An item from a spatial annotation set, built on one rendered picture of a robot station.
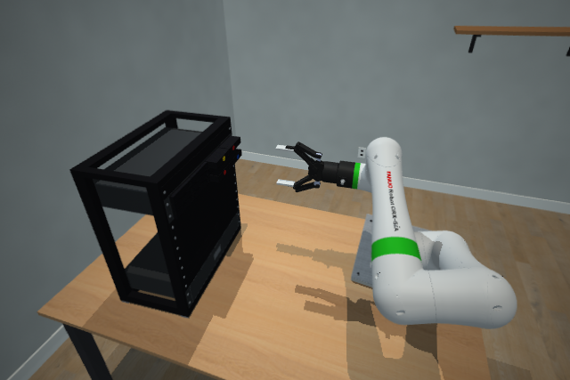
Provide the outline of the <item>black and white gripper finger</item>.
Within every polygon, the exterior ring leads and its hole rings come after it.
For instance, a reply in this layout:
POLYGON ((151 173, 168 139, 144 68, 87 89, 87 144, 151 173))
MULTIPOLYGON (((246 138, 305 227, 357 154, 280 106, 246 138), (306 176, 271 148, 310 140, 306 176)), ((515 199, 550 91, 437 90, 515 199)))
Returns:
POLYGON ((314 162, 314 160, 312 158, 310 158, 308 155, 314 157, 315 159, 317 159, 317 161, 321 161, 321 157, 322 157, 321 152, 317 152, 315 150, 312 150, 299 141, 297 142, 296 146, 277 145, 275 150, 288 151, 288 152, 294 152, 295 151, 315 172, 317 172, 317 167, 315 167, 311 163, 311 162, 314 162))
POLYGON ((317 174, 313 174, 312 176, 307 175, 306 177, 304 177, 303 179, 297 181, 297 182, 293 182, 293 181, 287 181, 287 180, 281 180, 279 179, 276 184, 277 185, 283 185, 283 186, 288 186, 288 187, 293 187, 293 189, 295 190, 295 192, 300 192, 303 190, 310 190, 312 188, 316 188, 319 189, 321 183, 320 182, 310 182, 308 184, 304 184, 308 181, 311 181, 312 179, 316 178, 317 174), (302 185, 304 184, 304 185, 302 185))

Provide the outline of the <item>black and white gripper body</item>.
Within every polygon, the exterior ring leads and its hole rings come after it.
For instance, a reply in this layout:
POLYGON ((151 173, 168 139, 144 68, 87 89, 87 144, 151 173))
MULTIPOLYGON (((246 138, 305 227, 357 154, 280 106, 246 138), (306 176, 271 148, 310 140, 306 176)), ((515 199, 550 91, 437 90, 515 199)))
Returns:
POLYGON ((336 183, 337 178, 337 170, 339 163, 336 162, 329 162, 329 161, 317 161, 315 160, 312 164, 317 167, 317 172, 315 172, 310 166, 308 167, 308 174, 312 176, 313 174, 317 174, 317 177, 314 178, 317 182, 329 182, 329 183, 336 183))

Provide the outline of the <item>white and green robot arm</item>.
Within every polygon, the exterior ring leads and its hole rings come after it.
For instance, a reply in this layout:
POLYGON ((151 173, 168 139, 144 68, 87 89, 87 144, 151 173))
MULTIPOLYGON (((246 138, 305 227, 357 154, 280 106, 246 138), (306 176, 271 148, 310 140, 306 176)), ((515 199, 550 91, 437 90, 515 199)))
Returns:
POLYGON ((340 161, 336 183, 372 193, 372 291, 386 319, 399 325, 486 329, 512 321, 517 311, 512 286, 484 268, 463 237, 448 230, 413 231, 403 188, 402 150, 395 140, 372 141, 366 165, 340 161))

